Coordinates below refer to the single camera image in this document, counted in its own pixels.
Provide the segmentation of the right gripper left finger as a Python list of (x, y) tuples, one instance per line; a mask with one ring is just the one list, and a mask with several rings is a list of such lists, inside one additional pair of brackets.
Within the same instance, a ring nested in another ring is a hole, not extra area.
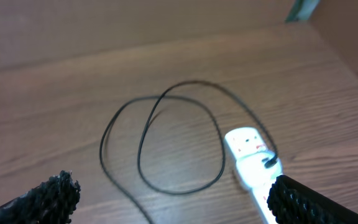
[(48, 181), (0, 206), (0, 224), (67, 224), (80, 201), (81, 187), (71, 172)]

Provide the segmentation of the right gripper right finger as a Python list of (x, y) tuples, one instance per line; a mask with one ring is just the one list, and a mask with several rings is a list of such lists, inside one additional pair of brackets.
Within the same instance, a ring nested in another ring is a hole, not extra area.
[(287, 175), (272, 184), (267, 205), (278, 224), (358, 224), (358, 213)]

